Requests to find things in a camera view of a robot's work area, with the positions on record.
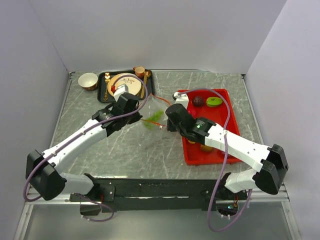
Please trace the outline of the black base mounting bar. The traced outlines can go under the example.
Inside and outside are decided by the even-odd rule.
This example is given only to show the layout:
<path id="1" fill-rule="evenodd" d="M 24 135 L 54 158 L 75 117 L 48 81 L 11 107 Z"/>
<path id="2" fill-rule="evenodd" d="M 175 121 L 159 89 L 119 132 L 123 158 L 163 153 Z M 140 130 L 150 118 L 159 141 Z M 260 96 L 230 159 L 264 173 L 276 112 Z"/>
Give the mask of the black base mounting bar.
<path id="1" fill-rule="evenodd" d="M 206 211 L 214 179 L 132 179 L 96 178 L 94 187 L 81 198 L 77 193 L 71 202 L 95 201 L 105 205 L 102 212 L 188 210 Z"/>

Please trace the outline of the white orange bowl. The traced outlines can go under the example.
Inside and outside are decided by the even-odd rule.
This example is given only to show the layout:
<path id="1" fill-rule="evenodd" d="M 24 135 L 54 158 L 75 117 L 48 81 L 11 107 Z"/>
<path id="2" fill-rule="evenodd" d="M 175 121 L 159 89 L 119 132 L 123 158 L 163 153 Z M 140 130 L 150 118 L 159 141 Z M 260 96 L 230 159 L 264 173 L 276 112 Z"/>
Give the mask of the white orange bowl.
<path id="1" fill-rule="evenodd" d="M 98 76 L 92 72 L 84 73 L 78 78 L 78 84 L 88 92 L 94 91 L 98 86 Z"/>

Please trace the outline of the small orange cup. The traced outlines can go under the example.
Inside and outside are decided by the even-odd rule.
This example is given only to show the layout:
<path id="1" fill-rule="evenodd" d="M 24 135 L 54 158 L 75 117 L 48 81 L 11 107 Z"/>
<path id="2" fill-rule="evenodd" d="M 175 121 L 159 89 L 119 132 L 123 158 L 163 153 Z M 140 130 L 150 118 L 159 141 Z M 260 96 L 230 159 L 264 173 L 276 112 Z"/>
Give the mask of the small orange cup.
<path id="1" fill-rule="evenodd" d="M 133 70 L 137 77 L 139 78 L 144 77 L 146 69 L 143 66 L 135 66 L 133 67 Z"/>

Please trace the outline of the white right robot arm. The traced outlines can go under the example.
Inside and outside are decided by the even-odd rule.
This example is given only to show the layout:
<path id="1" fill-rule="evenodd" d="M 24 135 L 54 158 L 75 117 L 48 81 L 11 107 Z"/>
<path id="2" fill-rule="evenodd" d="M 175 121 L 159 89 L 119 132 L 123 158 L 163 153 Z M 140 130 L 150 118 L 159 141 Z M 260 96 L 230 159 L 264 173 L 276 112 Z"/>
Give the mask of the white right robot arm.
<path id="1" fill-rule="evenodd" d="M 193 118 L 179 103 L 170 106 L 165 114 L 182 137 L 224 151 L 251 167 L 225 177 L 225 182 L 218 188 L 222 198 L 230 199 L 242 190 L 254 188 L 270 195 L 278 194 L 289 169 L 285 151 L 280 145 L 258 144 L 205 117 Z"/>

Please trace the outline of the green grape bunch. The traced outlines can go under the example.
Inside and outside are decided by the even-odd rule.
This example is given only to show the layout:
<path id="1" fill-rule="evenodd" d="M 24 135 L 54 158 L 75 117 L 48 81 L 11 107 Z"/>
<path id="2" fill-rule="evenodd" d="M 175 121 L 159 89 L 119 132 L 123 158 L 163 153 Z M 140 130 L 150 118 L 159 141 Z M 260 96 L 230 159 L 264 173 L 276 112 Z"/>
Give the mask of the green grape bunch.
<path id="1" fill-rule="evenodd" d="M 160 120 L 162 119 L 163 115 L 163 110 L 154 112 L 151 116 L 145 119 L 145 121 L 143 122 L 144 126 L 149 130 L 152 130 L 155 126 L 161 126 L 162 124 L 160 123 Z"/>

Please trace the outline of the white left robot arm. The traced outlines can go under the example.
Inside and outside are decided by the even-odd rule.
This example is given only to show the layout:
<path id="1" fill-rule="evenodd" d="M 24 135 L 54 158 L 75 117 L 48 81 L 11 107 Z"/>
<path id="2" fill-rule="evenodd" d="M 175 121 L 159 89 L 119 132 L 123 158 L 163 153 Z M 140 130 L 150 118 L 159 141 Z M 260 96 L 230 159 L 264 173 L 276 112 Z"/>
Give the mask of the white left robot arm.
<path id="1" fill-rule="evenodd" d="M 100 189 L 88 174 L 65 173 L 85 150 L 119 131 L 127 124 L 139 121 L 139 99 L 128 92 L 116 102 L 97 111 L 86 124 L 61 143 L 44 152 L 33 150 L 27 156 L 25 177 L 27 182 L 49 201 L 61 193 L 81 194 L 86 200 L 95 200 Z"/>

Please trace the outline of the yellow brown mango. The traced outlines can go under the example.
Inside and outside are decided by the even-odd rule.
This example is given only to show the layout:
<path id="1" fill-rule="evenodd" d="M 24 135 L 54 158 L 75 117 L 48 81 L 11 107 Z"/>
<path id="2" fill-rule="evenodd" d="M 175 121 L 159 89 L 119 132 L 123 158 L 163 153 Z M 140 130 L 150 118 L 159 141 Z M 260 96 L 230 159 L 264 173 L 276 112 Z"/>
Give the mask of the yellow brown mango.
<path id="1" fill-rule="evenodd" d="M 210 153 L 213 150 L 213 148 L 207 145 L 201 145 L 200 150 L 206 153 Z"/>

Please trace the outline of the red apple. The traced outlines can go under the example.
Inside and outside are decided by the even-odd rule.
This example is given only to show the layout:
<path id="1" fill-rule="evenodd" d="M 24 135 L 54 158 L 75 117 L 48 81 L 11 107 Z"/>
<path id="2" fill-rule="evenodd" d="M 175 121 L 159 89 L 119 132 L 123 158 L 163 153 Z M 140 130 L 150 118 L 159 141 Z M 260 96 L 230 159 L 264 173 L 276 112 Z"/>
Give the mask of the red apple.
<path id="1" fill-rule="evenodd" d="M 187 111 L 188 111 L 188 113 L 189 113 L 190 115 L 192 115 L 193 118 L 195 118 L 195 117 L 197 116 L 197 111 L 196 111 L 195 109 L 190 108 L 190 109 L 188 109 Z"/>

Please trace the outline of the red plastic tray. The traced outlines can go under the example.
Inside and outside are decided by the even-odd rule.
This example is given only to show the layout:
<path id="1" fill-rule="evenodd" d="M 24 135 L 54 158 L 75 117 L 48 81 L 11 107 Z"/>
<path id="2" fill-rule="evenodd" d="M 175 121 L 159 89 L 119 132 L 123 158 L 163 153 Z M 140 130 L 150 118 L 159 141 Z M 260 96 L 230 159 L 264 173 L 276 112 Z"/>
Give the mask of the red plastic tray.
<path id="1" fill-rule="evenodd" d="M 207 118 L 220 126 L 224 126 L 227 117 L 230 116 L 226 129 L 236 135 L 240 135 L 238 124 L 234 111 L 232 109 L 231 101 L 229 98 L 228 91 L 226 89 L 215 89 L 215 94 L 207 89 L 201 89 L 197 91 L 192 91 L 187 94 L 189 98 L 188 109 L 196 110 L 196 117 Z M 192 99 L 196 96 L 201 96 L 204 99 L 204 105 L 201 107 L 194 107 L 192 104 Z M 221 105 L 216 107 L 208 107 L 206 105 L 206 100 L 209 97 L 219 97 L 224 98 L 228 103 L 230 111 L 228 111 L 226 104 L 223 102 Z M 186 138 L 182 138 L 182 146 L 184 153 L 184 161 L 190 166 L 200 166 L 200 165 L 213 165 L 222 164 L 224 161 L 224 154 L 222 154 L 219 149 L 212 148 L 211 152 L 203 152 L 200 149 L 201 144 L 195 143 L 190 144 Z"/>

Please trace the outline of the clear zip bag orange zipper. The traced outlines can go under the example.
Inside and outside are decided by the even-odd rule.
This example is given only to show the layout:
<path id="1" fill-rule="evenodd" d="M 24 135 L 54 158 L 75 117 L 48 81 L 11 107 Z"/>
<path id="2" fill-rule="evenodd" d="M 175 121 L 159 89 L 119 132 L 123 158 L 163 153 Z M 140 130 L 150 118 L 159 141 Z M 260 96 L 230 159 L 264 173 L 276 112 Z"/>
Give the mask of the clear zip bag orange zipper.
<path id="1" fill-rule="evenodd" d="M 150 94 L 146 103 L 139 111 L 142 115 L 139 121 L 141 132 L 140 144 L 143 147 L 157 144 L 166 135 L 168 127 L 168 117 L 165 111 L 172 104 L 165 98 Z"/>

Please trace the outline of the green apple slice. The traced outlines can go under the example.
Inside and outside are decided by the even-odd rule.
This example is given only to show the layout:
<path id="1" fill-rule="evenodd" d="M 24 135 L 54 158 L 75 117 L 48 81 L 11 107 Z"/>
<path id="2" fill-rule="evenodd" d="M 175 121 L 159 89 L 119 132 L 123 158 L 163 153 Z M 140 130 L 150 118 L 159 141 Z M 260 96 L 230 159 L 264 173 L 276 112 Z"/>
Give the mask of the green apple slice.
<path id="1" fill-rule="evenodd" d="M 218 107 L 223 103 L 223 100 L 220 97 L 208 97 L 206 100 L 206 105 L 208 107 Z"/>

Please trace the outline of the gold spoon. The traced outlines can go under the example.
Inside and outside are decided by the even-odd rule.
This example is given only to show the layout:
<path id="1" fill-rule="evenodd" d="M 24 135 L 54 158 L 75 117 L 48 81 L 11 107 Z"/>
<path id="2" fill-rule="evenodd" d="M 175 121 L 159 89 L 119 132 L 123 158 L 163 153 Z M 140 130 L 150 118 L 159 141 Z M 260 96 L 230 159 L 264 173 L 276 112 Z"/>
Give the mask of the gold spoon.
<path id="1" fill-rule="evenodd" d="M 152 72 L 150 70 L 146 70 L 144 72 L 143 83 L 145 86 L 147 85 L 147 80 L 151 76 L 151 74 L 152 74 Z M 145 89 L 144 85 L 141 86 L 141 91 L 140 91 L 140 97 L 142 99 L 144 99 L 144 97 L 146 95 L 146 89 Z"/>

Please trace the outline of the gold fork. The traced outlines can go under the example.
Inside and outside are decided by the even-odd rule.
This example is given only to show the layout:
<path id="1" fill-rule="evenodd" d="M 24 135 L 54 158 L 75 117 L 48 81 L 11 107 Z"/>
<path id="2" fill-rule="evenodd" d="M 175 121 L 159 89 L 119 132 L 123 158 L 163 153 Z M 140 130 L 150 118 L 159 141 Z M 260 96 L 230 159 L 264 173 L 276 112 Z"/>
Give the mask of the gold fork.
<path id="1" fill-rule="evenodd" d="M 104 97 L 103 97 L 104 101 L 108 100 L 108 84 L 109 84 L 110 80 L 111 80 L 110 73 L 106 72 L 104 75 L 104 81 L 105 81 L 105 93 L 104 93 Z"/>

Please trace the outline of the black serving tray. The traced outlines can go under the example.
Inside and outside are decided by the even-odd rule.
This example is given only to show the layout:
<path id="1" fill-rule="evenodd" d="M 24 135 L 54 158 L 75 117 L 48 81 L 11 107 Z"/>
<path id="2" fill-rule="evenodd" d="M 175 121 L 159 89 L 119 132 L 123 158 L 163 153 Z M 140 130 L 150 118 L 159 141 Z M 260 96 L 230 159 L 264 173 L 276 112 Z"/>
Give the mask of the black serving tray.
<path id="1" fill-rule="evenodd" d="M 122 73 L 130 73 L 130 74 L 134 74 L 135 72 L 134 70 L 120 70 L 120 71 L 110 71 L 110 72 L 102 72 L 99 74 L 98 76 L 98 83 L 97 83 L 97 100 L 100 103 L 112 103 L 115 102 L 114 96 L 111 96 L 108 93 L 108 99 L 107 101 L 104 101 L 104 94 L 105 94 L 105 90 L 106 90 L 106 84 L 105 84 L 105 73 L 109 73 L 110 74 L 110 79 L 112 77 L 114 77 L 117 74 L 122 74 Z M 153 77 L 153 72 L 151 71 L 151 76 L 147 79 L 147 90 L 148 90 L 148 94 L 156 94 L 156 90 L 155 90 L 155 86 L 154 86 L 154 77 Z"/>

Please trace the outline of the orange cream plate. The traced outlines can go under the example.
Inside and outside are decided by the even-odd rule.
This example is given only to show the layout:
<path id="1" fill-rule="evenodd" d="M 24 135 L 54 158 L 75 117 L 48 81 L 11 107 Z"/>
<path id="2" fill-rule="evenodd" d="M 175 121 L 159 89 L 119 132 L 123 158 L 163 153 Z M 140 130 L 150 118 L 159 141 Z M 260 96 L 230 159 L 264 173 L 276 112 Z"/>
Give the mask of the orange cream plate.
<path id="1" fill-rule="evenodd" d="M 128 92 L 130 94 L 133 94 L 136 96 L 138 95 L 138 93 L 142 88 L 142 83 L 136 78 L 134 78 L 134 74 L 125 72 L 125 73 L 119 73 L 113 76 L 108 82 L 107 91 L 112 97 L 114 96 L 114 93 L 112 92 L 112 85 L 118 78 L 120 78 L 120 80 L 116 82 L 115 84 L 116 88 L 122 84 L 126 84 L 128 87 Z"/>

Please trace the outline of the dark purple plum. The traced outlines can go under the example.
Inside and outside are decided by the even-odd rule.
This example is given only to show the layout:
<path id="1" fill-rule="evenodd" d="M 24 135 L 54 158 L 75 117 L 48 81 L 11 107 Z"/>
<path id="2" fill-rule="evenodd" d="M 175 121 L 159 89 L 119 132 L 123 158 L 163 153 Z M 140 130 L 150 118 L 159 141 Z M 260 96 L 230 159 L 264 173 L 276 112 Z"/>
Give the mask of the dark purple plum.
<path id="1" fill-rule="evenodd" d="M 194 107 L 202 107 L 205 104 L 205 100 L 201 96 L 195 96 L 191 102 Z"/>

